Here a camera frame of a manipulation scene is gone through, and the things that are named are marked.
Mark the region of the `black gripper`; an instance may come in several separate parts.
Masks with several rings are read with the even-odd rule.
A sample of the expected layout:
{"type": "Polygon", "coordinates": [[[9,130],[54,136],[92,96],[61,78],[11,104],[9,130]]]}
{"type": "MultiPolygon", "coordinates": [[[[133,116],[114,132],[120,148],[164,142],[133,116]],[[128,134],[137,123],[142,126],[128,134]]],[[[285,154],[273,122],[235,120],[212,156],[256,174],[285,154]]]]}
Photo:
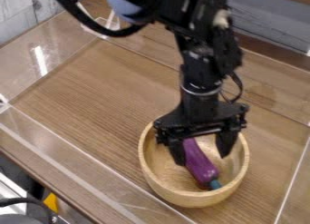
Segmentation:
{"type": "Polygon", "coordinates": [[[240,130],[245,127],[245,113],[249,106],[240,102],[219,100],[221,86],[205,89],[192,83],[180,83],[180,102],[153,122],[156,142],[168,144],[173,162],[185,165],[185,151],[179,139],[213,134],[220,158],[233,147],[240,130]]]}

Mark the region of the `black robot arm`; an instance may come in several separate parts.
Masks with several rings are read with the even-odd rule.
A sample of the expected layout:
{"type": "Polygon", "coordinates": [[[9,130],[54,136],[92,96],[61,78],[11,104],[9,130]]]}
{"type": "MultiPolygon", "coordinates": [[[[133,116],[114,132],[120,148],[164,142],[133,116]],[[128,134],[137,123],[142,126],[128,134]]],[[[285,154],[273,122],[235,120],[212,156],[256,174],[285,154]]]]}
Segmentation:
{"type": "Polygon", "coordinates": [[[128,23],[110,30],[85,14],[72,0],[56,0],[74,19],[93,32],[125,37],[158,22],[173,34],[180,65],[180,102],[153,122],[156,142],[166,146],[177,165],[187,164],[185,140],[215,136],[215,146],[225,157],[245,127],[249,107],[221,94],[223,80],[236,83],[241,50],[232,30],[227,0],[106,0],[114,14],[128,23]]]}

